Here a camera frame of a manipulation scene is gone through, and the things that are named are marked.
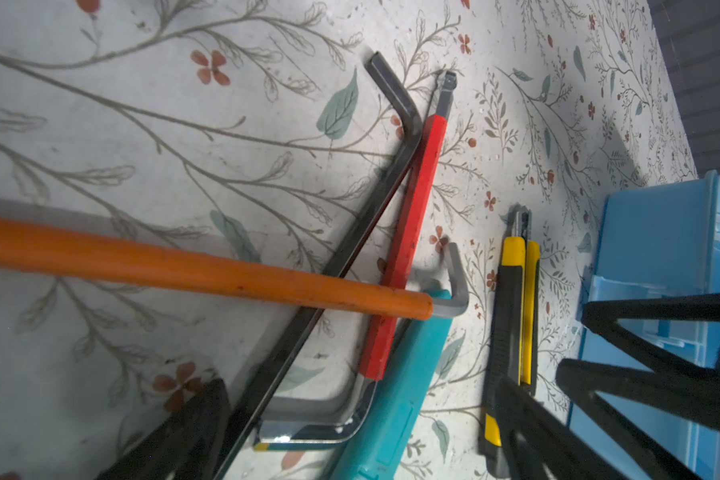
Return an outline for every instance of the yellow and black utility knife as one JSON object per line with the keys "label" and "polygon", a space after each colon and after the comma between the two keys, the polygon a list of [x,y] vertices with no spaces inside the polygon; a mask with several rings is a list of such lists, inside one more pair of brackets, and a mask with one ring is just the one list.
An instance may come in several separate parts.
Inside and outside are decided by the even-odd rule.
{"label": "yellow and black utility knife", "polygon": [[485,432],[480,453],[486,458],[488,473],[496,478],[510,476],[495,418],[499,382],[509,377],[529,394],[536,392],[540,248],[528,241],[529,236],[530,212],[520,208],[514,213],[512,233],[504,239],[501,252],[483,389]]}

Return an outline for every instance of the blue bin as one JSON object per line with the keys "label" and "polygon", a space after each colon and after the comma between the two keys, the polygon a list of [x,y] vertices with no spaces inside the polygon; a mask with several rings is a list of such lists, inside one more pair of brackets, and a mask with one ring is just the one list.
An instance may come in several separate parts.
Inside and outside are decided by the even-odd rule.
{"label": "blue bin", "polygon": [[[720,176],[612,194],[606,203],[590,301],[720,292],[720,251],[713,248],[720,214]],[[626,320],[628,330],[701,366],[714,366],[720,323]],[[580,358],[648,370],[600,336],[585,332]],[[603,397],[697,475],[720,472],[720,434],[661,410]],[[576,406],[570,429],[628,478],[649,477]]]}

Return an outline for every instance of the table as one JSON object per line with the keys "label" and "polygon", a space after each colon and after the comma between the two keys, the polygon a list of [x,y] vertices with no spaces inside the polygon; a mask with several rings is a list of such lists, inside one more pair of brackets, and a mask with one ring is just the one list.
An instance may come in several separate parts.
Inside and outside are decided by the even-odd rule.
{"label": "table", "polygon": [[[476,454],[506,215],[542,249],[539,389],[576,356],[608,193],[696,177],[644,1],[0,1],[0,216],[317,270],[402,137],[362,64],[425,112],[458,72],[409,288],[455,242],[456,319],[396,478]],[[399,194],[351,278],[378,282]],[[0,475],[92,478],[214,376],[235,401],[293,308],[0,271]],[[327,312],[279,394],[330,398],[366,323]],[[331,452],[245,448],[228,478],[318,478]]]}

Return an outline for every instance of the gray corrugated wall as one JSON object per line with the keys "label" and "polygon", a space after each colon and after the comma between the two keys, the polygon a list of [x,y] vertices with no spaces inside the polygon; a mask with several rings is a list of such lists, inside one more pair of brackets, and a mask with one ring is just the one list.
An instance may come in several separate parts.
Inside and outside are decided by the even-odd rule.
{"label": "gray corrugated wall", "polygon": [[720,172],[720,0],[648,0],[699,176]]}

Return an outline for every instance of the floral tablecloth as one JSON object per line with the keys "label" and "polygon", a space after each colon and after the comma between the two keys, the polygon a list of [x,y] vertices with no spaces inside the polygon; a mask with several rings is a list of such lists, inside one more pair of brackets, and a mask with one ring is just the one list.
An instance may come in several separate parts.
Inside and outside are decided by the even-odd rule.
{"label": "floral tablecloth", "polygon": [[[554,372],[605,197],[696,172],[644,1],[420,4],[0,0],[0,216],[319,271],[403,134],[364,61],[384,53],[422,112],[435,73],[458,72],[414,267],[457,243],[471,304],[396,478],[486,478],[509,209],[534,214],[537,399],[565,418]],[[400,197],[352,278],[379,281]],[[214,376],[236,401],[293,311],[0,270],[1,478],[93,478]],[[279,395],[340,392],[365,325],[327,312]],[[227,477],[319,478],[331,455],[245,448]]]}

